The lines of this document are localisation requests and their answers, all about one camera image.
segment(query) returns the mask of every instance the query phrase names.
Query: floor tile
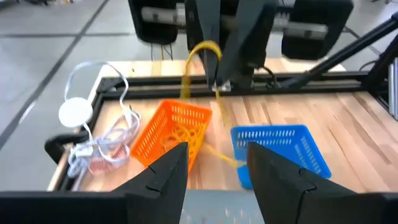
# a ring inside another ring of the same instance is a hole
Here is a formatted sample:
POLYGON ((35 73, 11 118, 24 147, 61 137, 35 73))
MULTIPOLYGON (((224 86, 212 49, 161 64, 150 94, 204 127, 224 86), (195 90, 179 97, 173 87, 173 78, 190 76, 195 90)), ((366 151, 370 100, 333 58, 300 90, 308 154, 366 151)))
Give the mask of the floor tile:
POLYGON ((107 3, 87 33, 135 33, 127 0, 111 0, 107 3))
POLYGON ((33 6, 21 1, 0 10, 0 34, 79 33, 103 0, 33 6))
POLYGON ((0 39, 0 133, 71 42, 70 37, 0 39))

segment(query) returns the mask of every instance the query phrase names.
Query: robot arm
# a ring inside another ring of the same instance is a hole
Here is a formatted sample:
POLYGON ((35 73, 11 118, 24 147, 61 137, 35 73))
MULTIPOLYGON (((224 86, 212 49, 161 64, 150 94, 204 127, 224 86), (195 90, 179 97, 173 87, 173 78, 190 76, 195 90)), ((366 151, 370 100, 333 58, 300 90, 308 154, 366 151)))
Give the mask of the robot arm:
POLYGON ((264 66, 271 32, 284 35, 286 57, 317 60, 337 41, 353 8, 351 0, 298 0, 294 6, 276 0, 186 0, 184 9, 164 0, 130 0, 129 5, 143 41, 170 44, 183 31, 189 50, 203 40, 218 43, 220 63, 211 52, 199 55, 208 85, 229 83, 233 88, 252 87, 254 69, 264 66))
POLYGON ((357 194, 250 142, 248 167, 265 223, 397 223, 397 193, 357 194))

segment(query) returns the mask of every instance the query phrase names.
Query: metal rod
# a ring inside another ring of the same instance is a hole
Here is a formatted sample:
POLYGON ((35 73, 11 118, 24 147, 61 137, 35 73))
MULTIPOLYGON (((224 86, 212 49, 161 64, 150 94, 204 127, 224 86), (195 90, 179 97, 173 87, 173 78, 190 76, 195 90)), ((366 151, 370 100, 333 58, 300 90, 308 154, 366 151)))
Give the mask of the metal rod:
MULTIPOLYGON (((360 83, 339 83, 339 84, 319 84, 307 85, 301 89, 286 88, 266 88, 254 87, 248 89, 239 89, 236 91, 222 91, 220 96, 250 96, 250 95, 276 95, 276 94, 294 94, 294 93, 342 93, 364 91, 364 87, 360 83)), ((123 91, 110 91, 103 93, 105 100, 117 100, 123 91)), ((142 99, 159 99, 159 98, 178 98, 181 89, 166 90, 129 90, 125 100, 142 100, 142 99)), ((192 88, 190 96, 196 97, 212 97, 215 93, 209 88, 192 88)))
MULTIPOLYGON (((185 10, 161 9, 156 7, 143 7, 142 19, 145 22, 172 24, 180 27, 186 26, 185 10)), ((221 15, 221 23, 229 30, 234 29, 233 16, 221 15)), ((328 27, 323 24, 309 24, 301 22, 289 22, 289 14, 277 14, 274 19, 273 32, 283 32, 292 37, 305 37, 308 39, 324 39, 328 33, 328 27)))
POLYGON ((395 58, 389 67, 389 112, 398 119, 398 58, 395 58))
POLYGON ((285 83, 281 83, 281 85, 285 88, 300 88, 305 86, 309 81, 322 76, 322 73, 329 71, 329 69, 365 49, 367 46, 373 44, 375 41, 381 39, 397 28, 398 22, 395 19, 389 19, 362 36, 360 39, 355 40, 339 52, 333 54, 329 59, 313 67, 306 75, 287 80, 285 83))
MULTIPOLYGON (((343 32, 346 32, 346 33, 351 34, 353 37, 355 37, 355 39, 361 38, 360 35, 358 35, 357 33, 355 33, 355 31, 353 31, 352 29, 350 29, 350 28, 347 27, 347 26, 344 27, 343 32)), ((376 55, 380 55, 380 54, 381 54, 381 52, 380 52, 378 49, 376 49, 375 47, 373 47, 372 45, 369 45, 368 48, 369 48, 373 53, 375 53, 376 55)))
MULTIPOLYGON (((290 78, 299 77, 303 75, 302 72, 294 72, 294 73, 275 73, 275 77, 278 82, 282 82, 284 80, 288 80, 290 78)), ((322 74, 322 76, 312 80, 312 81, 330 81, 330 80, 357 80, 361 81, 368 75, 368 72, 364 71, 351 71, 351 72, 328 72, 322 74)), ((256 73, 253 76, 253 81, 255 83, 266 82, 267 80, 272 80, 272 77, 268 73, 256 73)), ((114 78, 103 78, 101 80, 101 85, 105 85, 103 83, 113 83, 113 87, 115 88, 124 88, 124 83, 119 77, 114 78)), ((169 77, 138 77, 138 78, 127 78, 127 82, 130 87, 134 86, 165 86, 165 85, 180 85, 181 77, 178 76, 169 76, 169 77)), ((207 84, 207 78, 204 75, 193 75, 190 76, 190 82, 192 85, 201 85, 207 84)))

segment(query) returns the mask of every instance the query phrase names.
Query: wooden table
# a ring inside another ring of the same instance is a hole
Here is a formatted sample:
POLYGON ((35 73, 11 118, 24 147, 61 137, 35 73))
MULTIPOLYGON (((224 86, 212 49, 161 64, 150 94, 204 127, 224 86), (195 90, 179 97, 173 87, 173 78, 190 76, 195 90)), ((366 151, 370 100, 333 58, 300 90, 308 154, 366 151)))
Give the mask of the wooden table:
MULTIPOLYGON (((181 75, 185 61, 113 62, 129 77, 181 75)), ((284 58, 267 59, 274 72, 301 72, 314 63, 291 62, 284 58)), ((339 65, 334 70, 344 70, 339 65)), ((199 61, 192 63, 191 74, 203 74, 199 61)), ((102 77, 117 76, 103 67, 93 86, 90 100, 102 77)), ((140 131, 152 117, 161 100, 126 100, 125 104, 142 115, 140 131)), ((220 123, 214 98, 192 99, 192 103, 213 110, 205 141, 218 152, 233 157, 229 128, 220 123)), ((304 124, 328 164, 331 180, 356 192, 398 191, 398 123, 366 92, 224 97, 232 125, 304 124)), ((100 135, 121 114, 117 101, 103 105, 93 131, 100 135)), ((63 155, 48 190, 60 180, 67 155, 63 155)), ((81 190, 109 191, 140 173, 135 159, 110 173, 86 175, 81 190)), ((236 169, 206 149, 201 149, 188 178, 189 189, 243 190, 236 169)))

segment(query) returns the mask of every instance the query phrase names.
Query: yellow cable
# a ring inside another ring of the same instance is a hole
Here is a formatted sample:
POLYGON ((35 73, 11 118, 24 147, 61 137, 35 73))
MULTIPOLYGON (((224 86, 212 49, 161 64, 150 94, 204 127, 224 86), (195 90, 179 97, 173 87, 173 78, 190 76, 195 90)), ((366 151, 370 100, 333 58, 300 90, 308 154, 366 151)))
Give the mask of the yellow cable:
MULTIPOLYGON (((185 73, 182 76, 182 83, 181 83, 181 93, 180 93, 180 98, 181 99, 189 99, 190 97, 190 79, 189 79, 189 64, 192 61, 193 56, 202 49, 209 49, 212 50, 216 55, 217 55, 217 59, 220 62, 221 61, 221 49, 218 46, 218 44, 212 40, 205 40, 203 42, 200 42, 199 44, 197 44, 193 50, 189 53, 188 56, 188 60, 185 64, 185 73)), ((221 113, 221 117, 223 119, 224 125, 228 125, 230 126, 230 122, 229 119, 227 119, 227 112, 224 108, 224 104, 220 98, 220 91, 218 90, 217 86, 215 86, 216 88, 216 102, 218 104, 218 107, 220 108, 220 113, 221 113)))
MULTIPOLYGON (((176 125, 176 127, 171 130, 170 134, 163 139, 162 147, 164 152, 167 152, 181 142, 188 142, 190 150, 199 150, 196 146, 200 144, 202 132, 205 131, 204 127, 204 125, 199 125, 191 129, 187 129, 184 124, 176 125)), ((234 168, 239 168, 246 165, 246 162, 244 161, 238 161, 218 153, 209 144, 204 143, 203 146, 205 146, 213 155, 228 162, 234 168)))

